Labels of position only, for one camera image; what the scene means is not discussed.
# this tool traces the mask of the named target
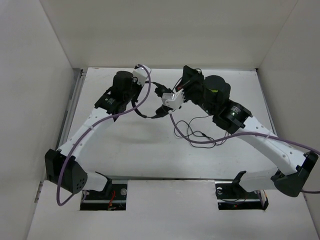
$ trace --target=black joint housing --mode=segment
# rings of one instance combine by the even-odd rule
[[[46,152],[44,156],[46,177],[50,182],[58,184],[60,171],[66,158],[67,157],[65,155],[53,149],[49,149],[49,151]],[[61,183],[61,187],[72,194],[79,193],[85,186],[88,179],[87,173],[75,160],[76,158],[74,156],[70,157]]]
[[[213,116],[212,121],[229,134],[234,134],[239,128],[245,127],[244,123],[248,117],[252,117],[248,109],[229,100],[222,112]]]
[[[297,197],[319,158],[313,151],[305,153],[304,156],[305,160],[302,166],[296,166],[296,173],[284,175],[280,170],[278,170],[276,174],[271,177],[276,189],[283,194],[290,197]]]

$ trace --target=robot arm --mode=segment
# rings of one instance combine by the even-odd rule
[[[288,196],[298,196],[318,159],[316,153],[303,153],[285,142],[275,140],[277,136],[248,109],[229,99],[231,87],[220,76],[204,78],[201,72],[184,66],[181,81],[175,90],[176,93],[162,95],[164,106],[175,111],[182,103],[192,101],[212,115],[212,121],[218,127],[231,135],[235,134],[274,163],[272,169],[240,172],[233,181],[235,188],[240,186],[248,193],[260,189],[278,189]]]
[[[68,160],[61,187],[77,194],[81,190],[94,190],[109,194],[111,180],[97,172],[86,172],[82,168],[82,153],[94,144],[95,136],[103,132],[123,113],[128,103],[138,98],[151,69],[143,66],[134,71],[119,71],[113,85],[95,103],[91,114],[77,132],[57,150],[45,154],[46,175],[49,181],[58,184],[63,164]]]

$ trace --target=white platform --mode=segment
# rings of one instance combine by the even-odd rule
[[[72,136],[90,114],[95,102],[112,85],[113,77],[124,68],[89,68],[76,107]],[[203,74],[219,75],[231,85],[231,99],[248,108],[264,126],[271,128],[262,90],[255,71],[204,69]],[[173,87],[182,76],[182,69],[153,69],[152,80]],[[153,92],[140,110],[153,116],[162,102]],[[147,91],[143,89],[142,99]],[[200,107],[185,103],[174,113],[176,121],[189,121],[205,116]],[[224,131],[210,117],[196,119],[193,129],[219,138]],[[91,147],[82,159],[84,168],[110,176],[233,179],[239,171],[269,169],[273,163],[244,141],[233,138],[213,149],[191,147],[184,139],[176,139],[170,118],[144,119],[134,112],[120,117],[102,135],[99,144]]]
[[[44,182],[27,240],[318,239],[303,196],[276,190],[266,211],[229,211],[218,210],[212,180],[132,180],[126,211],[79,211],[79,194],[59,207],[56,189]]]

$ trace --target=purple cable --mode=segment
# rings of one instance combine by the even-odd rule
[[[191,142],[191,143],[194,143],[194,144],[213,144],[213,143],[221,142],[221,141],[224,141],[224,140],[227,140],[227,139],[231,139],[231,138],[234,138],[234,137],[239,137],[239,136],[244,136],[244,135],[254,135],[254,136],[259,136],[259,137],[264,137],[264,138],[268,137],[269,139],[274,139],[274,140],[277,140],[277,141],[280,141],[280,142],[284,142],[284,143],[287,143],[287,144],[290,144],[290,145],[295,145],[295,146],[301,147],[303,149],[307,149],[307,150],[313,151],[316,154],[320,155],[320,151],[318,151],[318,150],[316,150],[316,149],[314,149],[314,148],[312,148],[310,146],[306,146],[306,145],[303,145],[303,144],[295,142],[295,141],[286,140],[286,139],[283,139],[283,138],[280,138],[280,137],[277,137],[277,136],[269,136],[267,134],[263,134],[263,133],[259,133],[259,132],[253,132],[253,131],[235,133],[235,134],[232,134],[232,135],[229,135],[229,136],[221,137],[221,138],[218,138],[218,139],[215,139],[215,140],[210,140],[210,141],[195,141],[195,140],[188,139],[180,131],[180,129],[178,128],[178,126],[177,126],[172,114],[170,114],[170,119],[171,119],[171,121],[173,123],[174,128],[178,131],[178,133],[181,135],[181,137],[183,137],[188,142]]]
[[[128,114],[134,110],[136,110],[138,107],[140,107],[148,98],[149,96],[149,93],[150,93],[150,89],[151,89],[151,76],[150,76],[150,73],[147,69],[145,69],[145,67],[141,64],[138,64],[139,67],[141,67],[147,74],[148,76],[148,90],[147,90],[147,93],[144,97],[144,99],[135,107],[127,110],[127,111],[124,111],[122,113],[118,113],[118,114],[114,114],[114,115],[109,115],[107,117],[104,117],[102,119],[100,119],[99,121],[96,121],[91,128],[88,128],[80,137],[79,139],[74,143],[73,147],[71,148],[69,154],[66,156],[65,160],[64,160],[64,163],[62,165],[62,168],[61,168],[61,171],[60,171],[60,175],[59,175],[59,178],[58,178],[58,183],[56,185],[56,203],[59,205],[59,206],[63,206],[65,205],[73,196],[74,194],[71,194],[64,202],[60,202],[60,189],[61,189],[61,183],[62,183],[62,178],[64,176],[64,173],[65,173],[65,170],[66,170],[66,167],[67,167],[67,164],[69,162],[69,159],[70,157],[72,156],[72,153],[75,151],[75,149],[77,148],[77,146],[79,145],[79,143],[81,142],[81,140],[92,130],[92,128],[94,128],[95,126],[97,126],[98,124],[108,120],[108,119],[113,119],[113,118],[117,118],[119,116],[122,116],[122,115],[125,115],[125,114]]]

